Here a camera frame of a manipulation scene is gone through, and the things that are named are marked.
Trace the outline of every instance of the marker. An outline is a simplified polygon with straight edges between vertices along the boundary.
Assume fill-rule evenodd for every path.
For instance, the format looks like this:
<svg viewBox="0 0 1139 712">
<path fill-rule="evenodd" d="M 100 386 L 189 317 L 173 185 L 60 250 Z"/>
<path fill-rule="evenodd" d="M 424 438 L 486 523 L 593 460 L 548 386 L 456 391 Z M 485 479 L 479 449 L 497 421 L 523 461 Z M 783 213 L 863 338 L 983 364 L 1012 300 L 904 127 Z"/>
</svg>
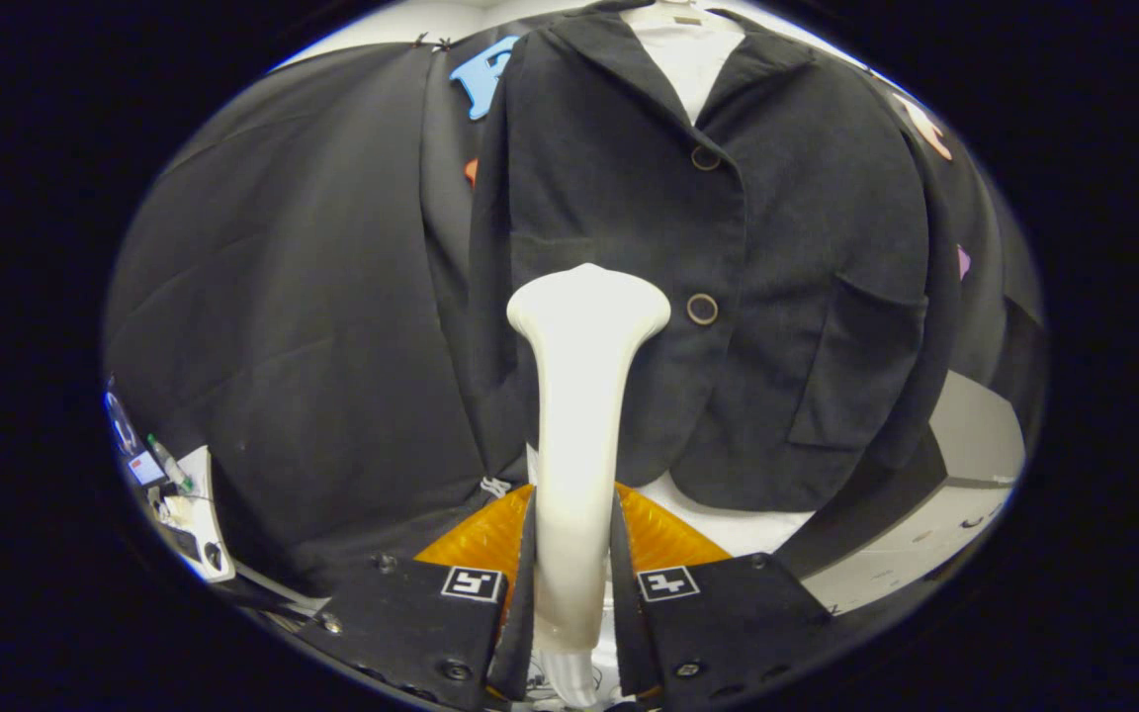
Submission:
<svg viewBox="0 0 1139 712">
<path fill-rule="evenodd" d="M 161 460 L 164 469 L 166 469 L 166 475 L 170 476 L 170 482 L 182 488 L 182 491 L 190 492 L 194 486 L 191 478 L 187 476 L 187 473 L 182 472 L 182 468 L 180 468 L 175 459 L 173 459 L 173 455 L 170 455 L 166 447 L 162 445 L 153 433 L 148 433 L 148 444 L 153 447 L 153 452 L 157 456 L 157 459 Z"/>
</svg>

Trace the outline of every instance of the jacket collar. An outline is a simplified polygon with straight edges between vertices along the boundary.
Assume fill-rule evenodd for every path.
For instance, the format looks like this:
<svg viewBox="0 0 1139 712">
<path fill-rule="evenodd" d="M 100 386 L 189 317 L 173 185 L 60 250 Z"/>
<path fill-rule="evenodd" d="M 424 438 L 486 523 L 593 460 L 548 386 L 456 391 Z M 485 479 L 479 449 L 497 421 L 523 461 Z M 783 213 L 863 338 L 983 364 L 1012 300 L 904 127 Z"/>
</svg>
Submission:
<svg viewBox="0 0 1139 712">
<path fill-rule="evenodd" d="M 550 30 L 580 55 L 636 87 L 686 124 L 687 113 L 674 87 L 618 15 L 623 10 L 652 3 L 653 0 L 603 0 L 566 13 L 565 18 L 551 24 Z M 814 59 L 810 47 L 787 40 L 753 19 L 730 10 L 710 11 L 734 19 L 745 28 L 746 36 L 720 69 L 706 98 L 703 116 L 708 116 L 715 105 L 741 89 L 781 73 L 794 72 Z"/>
</svg>

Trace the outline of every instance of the black blazer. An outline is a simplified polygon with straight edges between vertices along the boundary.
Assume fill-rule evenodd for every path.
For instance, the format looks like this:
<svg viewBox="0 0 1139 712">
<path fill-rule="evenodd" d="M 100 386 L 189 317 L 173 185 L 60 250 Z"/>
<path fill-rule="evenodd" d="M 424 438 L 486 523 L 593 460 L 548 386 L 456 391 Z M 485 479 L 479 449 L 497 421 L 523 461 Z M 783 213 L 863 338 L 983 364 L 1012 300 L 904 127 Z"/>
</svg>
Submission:
<svg viewBox="0 0 1139 712">
<path fill-rule="evenodd" d="M 521 38 L 481 149 L 466 407 L 494 474 L 538 445 L 533 353 L 506 303 L 596 262 L 671 300 L 633 361 L 618 481 L 670 469 L 702 504 L 811 510 L 866 449 L 901 466 L 952 349 L 956 244 L 871 79 L 739 15 L 696 125 L 617 0 Z M 718 305 L 711 325 L 687 311 Z"/>
</svg>

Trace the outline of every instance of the screw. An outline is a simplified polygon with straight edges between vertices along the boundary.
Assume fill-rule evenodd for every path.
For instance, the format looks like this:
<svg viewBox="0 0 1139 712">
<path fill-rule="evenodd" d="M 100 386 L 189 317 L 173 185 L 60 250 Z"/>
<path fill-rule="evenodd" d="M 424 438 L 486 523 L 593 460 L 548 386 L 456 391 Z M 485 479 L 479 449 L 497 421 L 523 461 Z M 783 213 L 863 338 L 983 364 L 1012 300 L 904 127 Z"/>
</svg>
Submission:
<svg viewBox="0 0 1139 712">
<path fill-rule="evenodd" d="M 330 632 L 330 635 L 341 635 L 341 620 L 334 616 L 334 614 L 320 613 L 319 619 L 325 622 L 325 630 Z"/>
<path fill-rule="evenodd" d="M 376 567 L 379 568 L 382 573 L 390 573 L 399 565 L 399 559 L 393 558 L 388 554 L 379 554 L 375 558 Z"/>
<path fill-rule="evenodd" d="M 683 663 L 683 665 L 679 665 L 674 669 L 674 677 L 683 680 L 688 680 L 697 676 L 700 676 L 700 663 L 697 662 Z"/>
<path fill-rule="evenodd" d="M 454 660 L 449 660 L 443 668 L 443 674 L 446 674 L 451 680 L 467 680 L 474 677 L 474 672 L 469 670 L 468 665 L 465 663 L 457 663 Z"/>
</svg>

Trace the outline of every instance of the button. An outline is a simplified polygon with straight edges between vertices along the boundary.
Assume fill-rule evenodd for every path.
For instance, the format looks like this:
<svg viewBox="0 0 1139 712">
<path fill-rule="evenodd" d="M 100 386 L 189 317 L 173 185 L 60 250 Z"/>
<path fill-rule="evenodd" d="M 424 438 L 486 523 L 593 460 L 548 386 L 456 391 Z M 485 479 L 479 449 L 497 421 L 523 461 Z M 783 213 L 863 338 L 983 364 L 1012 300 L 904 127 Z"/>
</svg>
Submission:
<svg viewBox="0 0 1139 712">
<path fill-rule="evenodd" d="M 694 294 L 688 297 L 688 318 L 704 327 L 713 325 L 719 319 L 719 303 L 708 294 Z"/>
<path fill-rule="evenodd" d="M 697 146 L 693 149 L 693 165 L 702 171 L 713 171 L 719 167 L 719 156 L 705 146 Z"/>
</svg>

